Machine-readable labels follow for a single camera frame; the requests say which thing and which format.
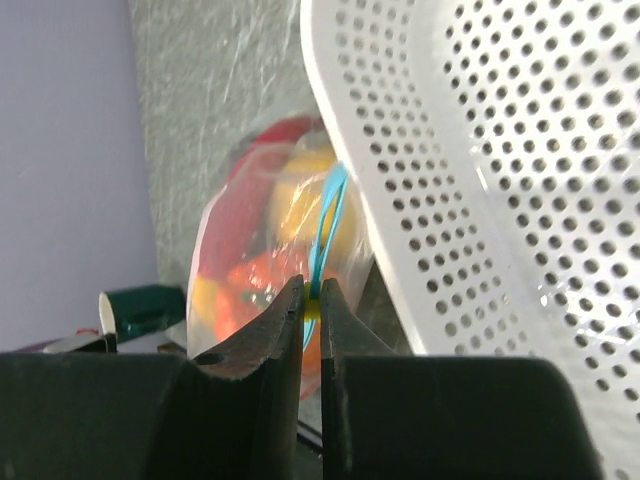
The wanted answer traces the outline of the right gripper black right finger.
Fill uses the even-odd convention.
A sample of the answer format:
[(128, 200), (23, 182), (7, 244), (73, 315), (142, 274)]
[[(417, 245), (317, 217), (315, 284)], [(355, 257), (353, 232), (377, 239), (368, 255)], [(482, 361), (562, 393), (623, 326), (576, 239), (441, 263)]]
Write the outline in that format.
[(599, 479), (573, 391), (536, 357), (402, 356), (320, 298), (327, 479)]

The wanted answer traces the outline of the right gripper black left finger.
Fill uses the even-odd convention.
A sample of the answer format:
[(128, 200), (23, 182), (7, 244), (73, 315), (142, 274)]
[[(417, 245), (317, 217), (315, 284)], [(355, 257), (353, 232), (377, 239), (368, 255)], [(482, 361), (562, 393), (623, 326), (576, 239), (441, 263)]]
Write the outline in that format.
[(304, 282), (194, 359), (122, 353), (1, 358), (5, 479), (289, 479)]

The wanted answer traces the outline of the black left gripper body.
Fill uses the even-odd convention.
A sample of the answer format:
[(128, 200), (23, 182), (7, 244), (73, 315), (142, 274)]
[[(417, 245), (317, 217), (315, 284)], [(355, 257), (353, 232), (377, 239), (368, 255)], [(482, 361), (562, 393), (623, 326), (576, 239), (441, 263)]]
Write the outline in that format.
[(98, 334), (94, 331), (80, 331), (46, 345), (42, 352), (62, 354), (69, 352), (116, 353), (117, 338), (113, 333)]

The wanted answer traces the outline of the small orange pumpkin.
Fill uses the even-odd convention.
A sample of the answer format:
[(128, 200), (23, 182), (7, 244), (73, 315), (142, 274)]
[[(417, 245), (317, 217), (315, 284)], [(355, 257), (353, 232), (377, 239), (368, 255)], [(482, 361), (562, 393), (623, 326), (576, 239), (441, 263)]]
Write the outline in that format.
[[(235, 266), (226, 283), (218, 289), (215, 301), (215, 338), (222, 342), (262, 313), (280, 293), (288, 280), (309, 275), (307, 255), (298, 251), (266, 251)], [(319, 309), (305, 314), (300, 398), (306, 399), (320, 385)]]

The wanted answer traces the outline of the red chili pepper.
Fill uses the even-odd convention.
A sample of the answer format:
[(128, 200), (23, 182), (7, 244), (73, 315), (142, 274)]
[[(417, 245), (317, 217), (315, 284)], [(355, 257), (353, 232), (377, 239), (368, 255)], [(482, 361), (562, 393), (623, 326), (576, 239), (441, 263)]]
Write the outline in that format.
[(309, 114), (285, 118), (249, 143), (203, 215), (198, 271), (204, 276), (222, 278), (242, 259), (273, 189), (273, 175), (289, 158), (288, 148), (320, 125), (321, 120)]

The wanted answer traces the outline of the clear zip top bag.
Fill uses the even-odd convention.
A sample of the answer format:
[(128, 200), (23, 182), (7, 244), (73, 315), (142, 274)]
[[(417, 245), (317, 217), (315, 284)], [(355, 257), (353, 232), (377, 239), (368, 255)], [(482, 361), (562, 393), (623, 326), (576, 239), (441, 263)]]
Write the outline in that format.
[(359, 195), (348, 185), (340, 222), (323, 206), (336, 165), (321, 119), (311, 113), (277, 120), (242, 147), (229, 177), (206, 206), (191, 262), (186, 307), (187, 352), (195, 357), (261, 314), (288, 280), (311, 279), (316, 241), (328, 248), (325, 278), (334, 278), (356, 308), (373, 253)]

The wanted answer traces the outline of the yellow pear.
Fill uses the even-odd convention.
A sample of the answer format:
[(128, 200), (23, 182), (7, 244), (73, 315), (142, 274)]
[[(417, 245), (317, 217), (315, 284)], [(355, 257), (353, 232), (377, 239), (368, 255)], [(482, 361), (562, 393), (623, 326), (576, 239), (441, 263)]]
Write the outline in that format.
[[(324, 181), (336, 163), (332, 147), (299, 149), (277, 175), (269, 201), (268, 224), (278, 245), (310, 245), (316, 239)], [(341, 221), (328, 260), (336, 263), (356, 253), (357, 206), (345, 195)]]

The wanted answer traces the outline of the white perforated plastic basket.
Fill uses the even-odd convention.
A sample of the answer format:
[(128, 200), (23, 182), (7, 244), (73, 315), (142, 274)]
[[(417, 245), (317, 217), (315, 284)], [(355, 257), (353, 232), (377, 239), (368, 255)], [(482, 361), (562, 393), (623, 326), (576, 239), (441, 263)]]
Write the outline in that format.
[(305, 68), (416, 354), (563, 372), (639, 475), (639, 5), (305, 1)]

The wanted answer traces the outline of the yellow banana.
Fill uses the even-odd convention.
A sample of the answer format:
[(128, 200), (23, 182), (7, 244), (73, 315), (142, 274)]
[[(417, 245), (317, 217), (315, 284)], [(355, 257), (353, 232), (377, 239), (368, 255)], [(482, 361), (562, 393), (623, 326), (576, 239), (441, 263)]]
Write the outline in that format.
[(216, 301), (219, 285), (210, 278), (197, 274), (192, 288), (192, 307), (197, 317), (213, 327), (217, 317)]

